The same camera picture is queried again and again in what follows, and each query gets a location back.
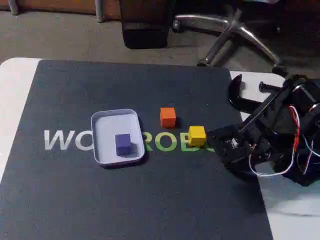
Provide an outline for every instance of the white table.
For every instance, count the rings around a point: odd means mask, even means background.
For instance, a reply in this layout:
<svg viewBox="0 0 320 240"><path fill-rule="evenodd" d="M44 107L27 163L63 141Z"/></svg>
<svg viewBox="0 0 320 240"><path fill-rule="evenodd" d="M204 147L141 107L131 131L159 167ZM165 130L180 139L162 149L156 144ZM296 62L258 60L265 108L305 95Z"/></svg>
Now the white table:
<svg viewBox="0 0 320 240"><path fill-rule="evenodd" d="M0 65L0 180L40 60L12 58ZM260 102L268 96L258 91L260 81L275 86L281 86L284 81L284 78L272 73L231 72L232 78L238 74L243 74L245 82L242 96ZM248 115L242 113L241 116L245 119ZM273 171L268 163L257 166L257 170L266 173ZM320 192L320 181L302 187L287 178L276 176L260 178L259 183L275 240L320 238L320 194L317 195Z"/></svg>

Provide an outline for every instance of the robotic arm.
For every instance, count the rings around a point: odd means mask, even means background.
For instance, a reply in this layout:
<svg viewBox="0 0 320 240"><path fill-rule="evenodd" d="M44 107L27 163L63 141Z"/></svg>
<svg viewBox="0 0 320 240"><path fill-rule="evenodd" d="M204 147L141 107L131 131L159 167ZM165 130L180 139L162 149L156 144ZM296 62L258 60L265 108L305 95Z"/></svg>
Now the robotic arm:
<svg viewBox="0 0 320 240"><path fill-rule="evenodd" d="M228 97L231 105L250 116L240 125L208 133L208 143L225 167L235 175L283 175L302 186L320 179L320 87L314 80L295 75L283 87L261 83L260 91L271 95L258 102L240 97L242 76L232 80ZM272 162L275 173L260 173L255 165Z"/></svg>

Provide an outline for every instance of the yellow cube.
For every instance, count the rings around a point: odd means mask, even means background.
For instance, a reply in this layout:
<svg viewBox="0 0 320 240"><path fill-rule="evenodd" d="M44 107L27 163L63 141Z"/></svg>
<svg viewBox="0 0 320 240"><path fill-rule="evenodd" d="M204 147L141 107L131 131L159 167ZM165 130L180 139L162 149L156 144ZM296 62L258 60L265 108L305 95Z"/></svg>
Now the yellow cube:
<svg viewBox="0 0 320 240"><path fill-rule="evenodd" d="M205 128L203 126L190 126L188 138L190 146L203 146L207 138Z"/></svg>

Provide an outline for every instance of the black mat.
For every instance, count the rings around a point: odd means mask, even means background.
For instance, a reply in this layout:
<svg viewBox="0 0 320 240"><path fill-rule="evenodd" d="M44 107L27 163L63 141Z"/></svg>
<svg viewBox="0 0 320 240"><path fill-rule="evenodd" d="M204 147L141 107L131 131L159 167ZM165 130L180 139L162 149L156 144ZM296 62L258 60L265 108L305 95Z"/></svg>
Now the black mat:
<svg viewBox="0 0 320 240"><path fill-rule="evenodd" d="M1 182L0 239L272 239L259 186L235 178L207 149L181 148L190 125L241 121L227 101L230 80L221 68L41 61ZM163 106L175 107L178 128L161 128ZM90 146L90 135L77 144L76 136L91 130L93 113L122 108L137 112L152 151L144 164L105 169L77 147ZM45 150L45 130L49 141L75 132L69 146ZM156 146L162 132L175 136L174 150Z"/></svg>

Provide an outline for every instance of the white tray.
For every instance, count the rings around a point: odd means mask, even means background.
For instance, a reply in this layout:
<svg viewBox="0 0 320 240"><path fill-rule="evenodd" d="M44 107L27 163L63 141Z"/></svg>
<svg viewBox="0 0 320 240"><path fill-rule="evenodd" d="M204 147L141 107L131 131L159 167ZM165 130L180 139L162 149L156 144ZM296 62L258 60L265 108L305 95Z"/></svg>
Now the white tray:
<svg viewBox="0 0 320 240"><path fill-rule="evenodd" d="M102 166L136 162L145 154L138 115L131 109L98 111L91 117L93 154ZM115 135L130 134L132 153L118 156Z"/></svg>

